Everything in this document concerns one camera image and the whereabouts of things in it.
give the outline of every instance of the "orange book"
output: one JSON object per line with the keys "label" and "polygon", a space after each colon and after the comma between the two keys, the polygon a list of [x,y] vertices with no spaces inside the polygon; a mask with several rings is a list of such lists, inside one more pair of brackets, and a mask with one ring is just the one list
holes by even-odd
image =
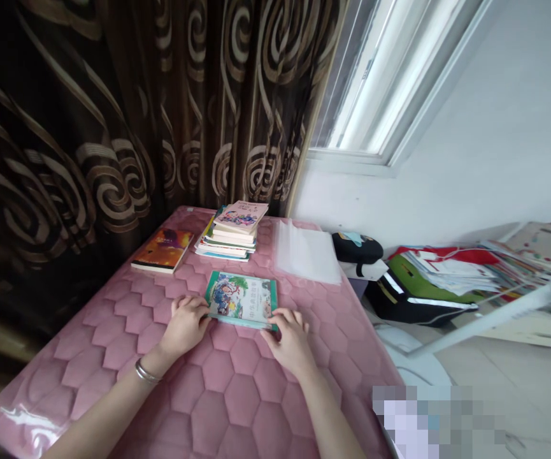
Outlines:
{"label": "orange book", "polygon": [[173,273],[190,246],[194,234],[177,229],[161,228],[131,262],[137,269]]}

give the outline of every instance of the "window frame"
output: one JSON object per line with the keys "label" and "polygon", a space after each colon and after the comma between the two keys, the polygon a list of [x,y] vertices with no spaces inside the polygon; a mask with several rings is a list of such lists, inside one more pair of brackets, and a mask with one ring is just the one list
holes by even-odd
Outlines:
{"label": "window frame", "polygon": [[305,159],[307,170],[394,178],[411,156],[435,116],[451,95],[468,62],[504,10],[508,0],[483,0],[447,59],[439,77],[427,92],[420,109],[400,142],[392,137],[384,147],[385,154],[310,147]]}

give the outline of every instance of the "window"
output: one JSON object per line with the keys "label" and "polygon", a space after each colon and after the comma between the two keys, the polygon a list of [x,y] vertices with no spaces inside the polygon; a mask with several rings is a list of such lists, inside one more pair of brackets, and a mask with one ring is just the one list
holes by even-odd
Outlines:
{"label": "window", "polygon": [[350,0],[311,138],[309,165],[392,175],[393,166],[404,160],[404,136],[480,4]]}

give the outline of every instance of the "quilted pink mattress cover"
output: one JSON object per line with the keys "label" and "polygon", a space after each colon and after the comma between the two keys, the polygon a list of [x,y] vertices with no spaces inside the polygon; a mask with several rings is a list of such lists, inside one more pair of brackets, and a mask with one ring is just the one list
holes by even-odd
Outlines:
{"label": "quilted pink mattress cover", "polygon": [[[184,206],[163,226],[198,235],[211,215]],[[1,392],[0,445],[19,458],[40,457],[160,340],[171,299],[203,295],[211,271],[223,270],[277,280],[278,305],[310,322],[315,359],[367,457],[390,457],[371,388],[402,379],[346,278],[334,286],[275,272],[277,220],[261,221],[248,263],[198,256],[194,248],[172,277],[125,263]],[[111,457],[309,459],[318,450],[301,388],[260,334],[215,323],[154,389]]]}

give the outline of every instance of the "wrist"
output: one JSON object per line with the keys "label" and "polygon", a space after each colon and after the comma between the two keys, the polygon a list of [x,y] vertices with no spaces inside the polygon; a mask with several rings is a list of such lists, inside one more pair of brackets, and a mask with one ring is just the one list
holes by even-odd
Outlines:
{"label": "wrist", "polygon": [[163,364],[167,364],[169,366],[172,366],[183,354],[176,349],[164,346],[162,342],[159,342],[156,346],[154,346],[154,352]]}
{"label": "wrist", "polygon": [[298,372],[295,376],[302,388],[311,387],[317,379],[323,378],[322,373],[316,365],[304,368],[303,371]]}
{"label": "wrist", "polygon": [[178,357],[179,355],[168,351],[158,343],[149,353],[142,357],[141,364],[149,374],[160,378],[171,368]]}

